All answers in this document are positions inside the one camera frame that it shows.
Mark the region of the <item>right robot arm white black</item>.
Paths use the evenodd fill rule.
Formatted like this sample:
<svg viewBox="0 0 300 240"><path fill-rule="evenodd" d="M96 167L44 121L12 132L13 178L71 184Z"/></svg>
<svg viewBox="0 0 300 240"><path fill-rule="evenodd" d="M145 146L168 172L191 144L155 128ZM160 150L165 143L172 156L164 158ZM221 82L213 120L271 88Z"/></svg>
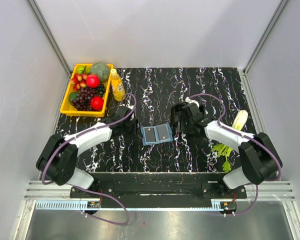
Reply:
<svg viewBox="0 0 300 240"><path fill-rule="evenodd" d="M236 130L205 116L195 103L181 103L171 108L171 124L178 133L202 136L222 143L239 154L241 167L224 175L217 186L218 194L229 198L236 188L246 184L259 185L282 171L282 161L264 132L258 134Z"/></svg>

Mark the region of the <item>blue card holder wallet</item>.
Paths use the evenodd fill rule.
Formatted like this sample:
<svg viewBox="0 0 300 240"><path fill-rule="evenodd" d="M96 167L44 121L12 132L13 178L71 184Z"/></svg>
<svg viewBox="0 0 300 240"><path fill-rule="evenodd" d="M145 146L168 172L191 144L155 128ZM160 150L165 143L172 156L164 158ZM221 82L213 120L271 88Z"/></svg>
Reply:
<svg viewBox="0 0 300 240"><path fill-rule="evenodd" d="M167 124L167 123L165 123L166 124L166 126L167 126L167 129L168 129L168 133L169 133L169 138L168 139L166 139L166 140L159 140L159 138L158 138L158 133L157 133L157 126L158 125L156 125L156 126L145 126L145 127L141 127L140 128L140 132L141 132L141 135L142 135L142 144L144 145L144 146L150 146L150 145L157 145L157 144L163 144L163 143L169 143L169 142L172 142L174 139L173 139L173 131L172 131L172 129L171 129L171 127ZM150 143L150 144L146 144L145 143L145 141L144 141L144 130L143 130L143 128L146 128L146 127L153 127L154 128L154 130L155 130L155 137L156 137L156 142L153 142L153 143Z"/></svg>

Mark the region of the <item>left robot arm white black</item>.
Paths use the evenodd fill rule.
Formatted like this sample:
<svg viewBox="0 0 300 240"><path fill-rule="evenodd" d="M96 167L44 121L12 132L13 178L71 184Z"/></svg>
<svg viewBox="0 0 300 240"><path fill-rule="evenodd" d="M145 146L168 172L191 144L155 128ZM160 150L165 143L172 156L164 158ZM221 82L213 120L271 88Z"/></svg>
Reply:
<svg viewBox="0 0 300 240"><path fill-rule="evenodd" d="M90 148L115 137L135 134L138 125L135 109L135 106L123 105L116 113L83 131L68 136L50 136L36 162L36 168L42 172L42 182L47 185L45 177L48 177L59 186L68 184L81 188L88 198L96 196L99 186L90 173L77 167L77 158Z"/></svg>

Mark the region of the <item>black credit card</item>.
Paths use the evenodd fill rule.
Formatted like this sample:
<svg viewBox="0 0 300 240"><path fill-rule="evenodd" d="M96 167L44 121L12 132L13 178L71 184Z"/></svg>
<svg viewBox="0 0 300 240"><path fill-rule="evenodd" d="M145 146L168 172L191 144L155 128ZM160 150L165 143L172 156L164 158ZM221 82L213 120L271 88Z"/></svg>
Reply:
<svg viewBox="0 0 300 240"><path fill-rule="evenodd" d="M156 127L158 140L163 141L169 139L169 132L166 124L161 124Z"/></svg>
<svg viewBox="0 0 300 240"><path fill-rule="evenodd" d="M143 139L146 144L156 142L156 133L154 127L144 127L143 128Z"/></svg>

